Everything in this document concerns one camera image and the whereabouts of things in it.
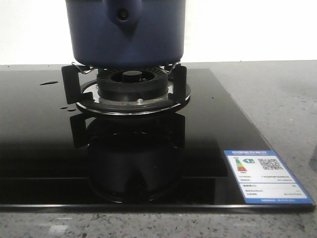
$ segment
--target blue pot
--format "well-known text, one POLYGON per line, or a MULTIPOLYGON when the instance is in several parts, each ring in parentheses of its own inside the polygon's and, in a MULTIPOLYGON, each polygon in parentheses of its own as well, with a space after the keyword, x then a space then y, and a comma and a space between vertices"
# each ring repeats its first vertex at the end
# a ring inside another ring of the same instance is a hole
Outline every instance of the blue pot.
POLYGON ((100 68, 180 61, 186 0, 66 0, 75 59, 100 68))

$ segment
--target gray speckled countertop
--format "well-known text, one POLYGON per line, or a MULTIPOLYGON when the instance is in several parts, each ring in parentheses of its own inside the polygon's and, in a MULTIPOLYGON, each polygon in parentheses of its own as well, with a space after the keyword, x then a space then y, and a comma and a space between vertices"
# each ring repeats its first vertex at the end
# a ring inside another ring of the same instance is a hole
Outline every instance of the gray speckled countertop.
MULTIPOLYGON (((317 61, 186 63, 210 68, 317 200, 317 61)), ((21 66, 57 69, 60 65, 21 66)), ((0 70, 17 70, 3 65, 0 70)), ((317 238, 306 214, 0 213, 1 238, 317 238)))

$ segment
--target pot handle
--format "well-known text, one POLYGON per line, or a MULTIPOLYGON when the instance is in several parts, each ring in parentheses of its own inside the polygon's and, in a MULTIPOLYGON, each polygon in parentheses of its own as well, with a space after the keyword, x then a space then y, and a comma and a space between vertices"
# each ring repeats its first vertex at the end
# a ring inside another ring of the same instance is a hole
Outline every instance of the pot handle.
POLYGON ((142 0, 103 0, 110 21, 122 27, 133 27, 142 13, 142 0))

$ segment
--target energy efficiency label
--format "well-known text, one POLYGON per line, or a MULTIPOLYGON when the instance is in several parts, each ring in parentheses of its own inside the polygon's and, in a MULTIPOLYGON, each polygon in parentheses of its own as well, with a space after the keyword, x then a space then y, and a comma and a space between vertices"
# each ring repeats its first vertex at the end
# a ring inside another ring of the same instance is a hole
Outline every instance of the energy efficiency label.
POLYGON ((272 150, 225 150, 246 203, 314 203, 272 150))

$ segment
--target qr code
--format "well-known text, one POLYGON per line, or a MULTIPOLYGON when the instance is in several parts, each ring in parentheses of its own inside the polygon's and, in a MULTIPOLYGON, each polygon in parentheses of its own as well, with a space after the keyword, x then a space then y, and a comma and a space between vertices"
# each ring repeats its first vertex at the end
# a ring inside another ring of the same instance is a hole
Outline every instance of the qr code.
POLYGON ((277 159, 259 159, 262 168, 265 170, 282 170, 281 163, 277 159))

